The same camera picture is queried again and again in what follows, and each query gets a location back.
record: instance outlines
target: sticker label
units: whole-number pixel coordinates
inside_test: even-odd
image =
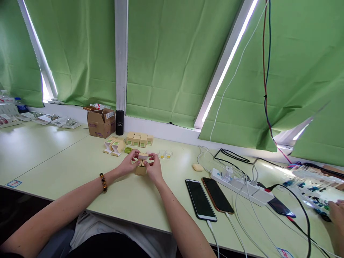
[[[20,184],[21,184],[20,181],[18,181],[18,180],[13,180],[12,182],[9,182],[9,183],[7,184],[7,186],[12,187],[12,188],[15,188],[15,187],[17,187],[17,186],[20,185]]]
[[[291,253],[289,253],[287,250],[284,250],[282,248],[278,248],[277,250],[279,251],[279,254],[281,255],[282,258],[294,258]]]
[[[112,112],[109,112],[109,113],[105,114],[105,118],[106,118],[106,119],[109,119],[110,117],[112,117],[112,116],[114,116],[114,115],[115,115],[115,112],[112,111]]]

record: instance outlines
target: white device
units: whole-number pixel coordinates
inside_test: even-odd
[[[210,177],[219,182],[221,185],[224,185],[232,191],[239,193],[242,197],[251,199],[252,202],[259,205],[260,207],[265,206],[267,202],[271,201],[274,198],[274,195],[271,192],[266,192],[263,188],[254,186],[250,182],[245,182],[240,178],[230,177],[230,180],[228,180],[226,175],[222,175],[222,173],[215,168],[212,169]]]
[[[197,218],[201,220],[217,221],[218,219],[210,206],[201,183],[190,179],[186,179],[185,182]]]

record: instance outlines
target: black bottle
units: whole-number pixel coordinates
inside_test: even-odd
[[[124,111],[116,110],[116,134],[123,135]]]

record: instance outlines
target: white table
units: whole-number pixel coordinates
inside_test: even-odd
[[[103,153],[102,150],[105,149],[104,141],[104,139],[92,136],[83,138],[20,176],[18,180],[22,184],[16,187],[15,190],[55,200],[63,194],[98,177],[100,172],[105,173],[115,168],[120,164],[126,154],[122,153],[120,157],[115,157]],[[209,176],[207,172],[196,172],[191,167],[193,163],[197,162],[196,159],[200,152],[199,148],[197,146],[161,139],[154,139],[153,146],[140,148],[142,151],[151,150],[153,152],[158,152],[160,149],[173,151],[171,160],[161,160],[165,181],[183,207],[196,221],[207,240],[214,244],[214,239],[206,222],[197,219],[195,216],[185,185],[185,179],[201,181],[202,177]],[[216,166],[207,159],[202,157],[200,160],[201,164],[208,169]],[[239,166],[249,176],[252,176],[251,165],[233,159],[231,160],[230,158],[226,159]],[[256,167],[259,171],[259,181],[264,185],[270,186],[283,182],[284,173],[274,166],[258,161]],[[220,187],[229,202],[234,206],[235,193],[222,185]],[[273,193],[297,215],[297,223],[306,231],[304,214],[294,197],[278,190],[274,190]],[[339,191],[335,191],[335,194],[337,196],[343,196],[343,193]],[[267,207],[253,205],[261,223],[277,247],[288,250],[295,258],[306,255],[306,240],[285,226]],[[250,236],[269,257],[277,257],[277,251],[264,235],[256,221],[250,202],[243,197],[239,197],[237,208],[237,213]],[[101,194],[97,197],[88,207],[88,210],[156,230],[171,231],[161,198],[148,176],[140,177],[130,174],[118,179],[109,187],[106,194]],[[311,220],[312,238],[327,250],[333,251],[329,236],[323,225],[326,222],[323,222],[313,211],[307,211]],[[212,224],[219,245],[229,250],[242,252],[243,249],[240,242],[226,216],[217,211],[215,213],[218,221]],[[244,241],[247,252],[262,257],[263,254],[240,228],[236,217],[231,215],[231,218],[233,218],[234,225]],[[312,257],[323,257],[323,254],[313,247]]]
[[[72,130],[32,121],[1,128],[0,185],[16,179],[87,135],[89,131],[83,126]]]

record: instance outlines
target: black smartphone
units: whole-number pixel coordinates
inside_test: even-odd
[[[202,182],[210,196],[215,209],[219,212],[228,212],[234,214],[232,206],[229,204],[227,198],[223,194],[221,188],[214,179],[203,177]]]
[[[258,186],[266,189],[266,187],[262,183],[260,183],[260,182],[257,182],[257,183],[258,183]],[[275,197],[274,199],[269,201],[268,204],[278,214],[288,216],[291,218],[296,218],[296,215],[294,213],[292,213],[280,200],[278,200],[277,197]]]
[[[218,219],[210,206],[201,183],[190,179],[186,179],[185,182],[197,218],[216,222]]]

